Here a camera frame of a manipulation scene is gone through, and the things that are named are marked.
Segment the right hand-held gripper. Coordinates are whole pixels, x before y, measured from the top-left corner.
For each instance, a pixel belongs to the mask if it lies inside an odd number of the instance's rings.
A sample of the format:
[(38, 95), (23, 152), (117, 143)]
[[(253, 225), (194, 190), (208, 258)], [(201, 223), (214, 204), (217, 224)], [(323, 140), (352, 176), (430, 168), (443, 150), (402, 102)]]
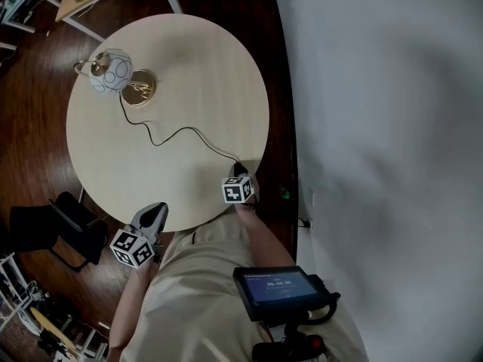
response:
[(254, 178), (241, 162), (235, 162), (230, 176), (222, 178), (221, 188), (226, 204), (257, 205)]

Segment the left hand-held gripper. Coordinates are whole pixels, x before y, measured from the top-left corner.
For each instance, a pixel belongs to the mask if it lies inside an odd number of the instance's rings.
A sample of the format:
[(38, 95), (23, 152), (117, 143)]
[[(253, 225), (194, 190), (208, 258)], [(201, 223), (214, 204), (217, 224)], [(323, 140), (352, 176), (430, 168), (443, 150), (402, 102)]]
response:
[(123, 229), (119, 229), (109, 247), (124, 265), (139, 268), (154, 257), (154, 246), (168, 217), (164, 202), (150, 204), (139, 210)]

